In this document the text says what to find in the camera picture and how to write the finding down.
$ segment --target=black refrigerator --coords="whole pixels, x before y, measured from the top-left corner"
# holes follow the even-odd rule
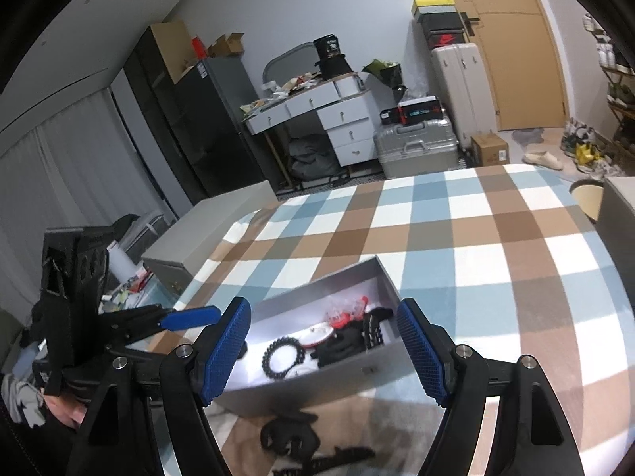
[[[185,154],[210,196],[268,179],[277,190],[281,173],[264,138],[251,136],[240,106],[258,98],[238,57],[199,61],[176,84],[186,118]]]

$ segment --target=metal screw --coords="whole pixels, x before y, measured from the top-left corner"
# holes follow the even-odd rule
[[[177,347],[177,356],[179,358],[187,358],[194,352],[194,349],[188,343],[184,343],[183,345],[179,345]]]
[[[534,369],[536,365],[538,365],[536,358],[529,355],[523,356],[522,358],[520,358],[520,362],[528,369]]]
[[[455,351],[461,358],[469,358],[474,354],[474,351],[468,345],[457,345]]]
[[[112,361],[112,366],[116,368],[117,370],[122,369],[126,365],[128,365],[128,358],[126,358],[125,356],[117,356]]]

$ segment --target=curtain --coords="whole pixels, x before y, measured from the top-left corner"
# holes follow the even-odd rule
[[[110,225],[157,209],[171,217],[109,92],[62,110],[0,157],[0,307],[27,323],[47,228]]]

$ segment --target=door handle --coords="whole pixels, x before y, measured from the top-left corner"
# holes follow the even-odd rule
[[[463,20],[463,25],[465,25],[466,30],[468,31],[469,37],[474,37],[476,34],[474,33],[474,29],[472,28],[472,23],[480,22],[480,17],[468,17],[467,12],[461,12],[461,20]]]

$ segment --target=checkered bedspread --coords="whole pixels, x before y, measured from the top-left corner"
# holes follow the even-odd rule
[[[548,171],[467,169],[292,198],[235,223],[177,308],[224,310],[236,295],[258,306],[373,255],[401,296],[415,298],[456,343],[504,361],[536,356],[586,474],[611,473],[635,431],[635,321],[598,234]],[[180,342],[164,334],[154,350]],[[496,409],[488,399],[470,474],[485,470]],[[340,470],[349,475],[416,474],[442,414],[414,374],[315,410],[325,452],[368,445],[378,453],[368,465]],[[266,420],[210,417],[235,476],[288,466],[259,447]]]

